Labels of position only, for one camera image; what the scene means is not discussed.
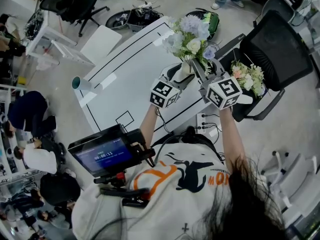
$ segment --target white box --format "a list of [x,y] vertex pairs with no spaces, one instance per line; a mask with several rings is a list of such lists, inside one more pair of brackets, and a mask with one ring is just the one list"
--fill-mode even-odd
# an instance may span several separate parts
[[156,79],[151,87],[150,102],[158,108],[164,109],[176,102],[179,93],[179,89],[171,86],[169,83]]
[[223,110],[237,103],[242,94],[240,85],[234,76],[208,85],[206,98],[219,110]]

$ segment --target white shirt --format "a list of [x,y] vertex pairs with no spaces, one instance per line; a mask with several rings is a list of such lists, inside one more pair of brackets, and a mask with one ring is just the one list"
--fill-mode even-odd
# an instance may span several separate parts
[[23,152],[25,164],[39,171],[55,174],[57,172],[57,161],[54,152],[45,149],[36,149],[34,143],[27,144]]
[[[154,147],[156,154],[159,148]],[[81,193],[72,211],[73,233],[78,240],[91,239],[119,218],[124,223],[106,227],[96,240],[189,239],[194,232],[206,233],[201,219],[214,198],[221,208],[231,198],[228,169],[211,149],[200,144],[166,144],[154,168],[147,163],[137,165],[131,176],[126,174],[129,189],[149,188],[148,205],[122,206],[120,197],[100,195],[98,185],[92,184]]]

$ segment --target chair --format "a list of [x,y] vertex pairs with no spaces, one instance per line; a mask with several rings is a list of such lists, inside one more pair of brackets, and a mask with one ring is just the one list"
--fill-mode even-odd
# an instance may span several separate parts
[[317,171],[317,158],[313,156],[305,159],[302,154],[298,154],[289,164],[289,153],[285,154],[283,162],[278,152],[273,155],[277,157],[278,166],[262,171],[261,174],[267,179],[276,175],[268,185],[275,197],[285,204],[286,208],[282,212],[286,225],[289,225],[301,215],[307,217],[319,203],[320,175]]
[[[239,42],[241,42],[240,48],[234,48]],[[229,73],[232,71],[231,63],[234,60],[239,60],[248,67],[251,63],[260,66],[264,73],[266,89],[279,92],[261,113],[249,116],[248,114],[262,98],[255,97],[253,91],[244,89],[243,94],[251,96],[253,103],[237,103],[233,106],[232,115],[237,122],[244,118],[263,120],[279,102],[285,93],[285,87],[313,70],[312,61],[299,35],[276,11],[272,10],[268,11],[247,36],[242,34],[218,50],[215,58],[221,58],[221,65]]]
[[121,38],[122,36],[119,33],[105,26],[100,26],[89,38],[81,51],[57,41],[52,40],[51,43],[62,53],[62,57],[92,66],[97,65],[101,59],[107,57]]
[[82,37],[82,30],[87,24],[88,20],[94,22],[98,27],[100,24],[96,22],[92,17],[93,15],[101,12],[106,9],[110,9],[107,6],[104,6],[100,9],[92,11],[95,8],[97,0],[42,0],[40,3],[40,9],[54,12],[58,16],[61,16],[63,21],[74,23],[82,23],[79,37]]

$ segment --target black office chair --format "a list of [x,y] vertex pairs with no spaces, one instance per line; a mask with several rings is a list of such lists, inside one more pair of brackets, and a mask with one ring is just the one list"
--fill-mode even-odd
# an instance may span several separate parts
[[63,21],[74,23],[82,23],[79,37],[82,37],[82,30],[87,24],[88,20],[93,21],[98,27],[100,24],[96,22],[92,17],[93,15],[101,12],[106,9],[110,9],[107,6],[104,6],[100,9],[92,11],[95,8],[97,0],[42,0],[40,3],[40,9],[54,12],[57,15],[61,16]]
[[[234,48],[222,57],[239,42],[241,42],[240,48]],[[232,73],[231,63],[233,60],[236,59],[248,67],[252,61],[253,64],[261,67],[266,89],[279,91],[261,113],[249,116],[248,114],[262,98],[255,97],[252,90],[243,90],[243,94],[253,97],[253,103],[237,103],[233,106],[232,114],[237,122],[244,118],[263,120],[285,93],[284,88],[313,70],[312,61],[301,37],[289,23],[273,10],[269,11],[247,36],[243,34],[238,36],[218,50],[215,55],[216,58],[222,58],[220,62],[229,73]]]

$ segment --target electrical outlet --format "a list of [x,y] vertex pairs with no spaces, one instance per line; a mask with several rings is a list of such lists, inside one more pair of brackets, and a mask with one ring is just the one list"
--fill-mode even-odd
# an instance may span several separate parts
[[138,6],[138,8],[149,8],[149,7],[152,7],[152,3],[151,2],[148,2],[147,4],[143,3],[141,5]]
[[206,118],[202,117],[202,115],[204,115],[205,113],[198,113],[196,114],[196,126],[197,127],[201,127],[200,129],[196,129],[196,133],[197,134],[205,134],[206,133],[206,129],[202,129],[203,123],[206,122]]

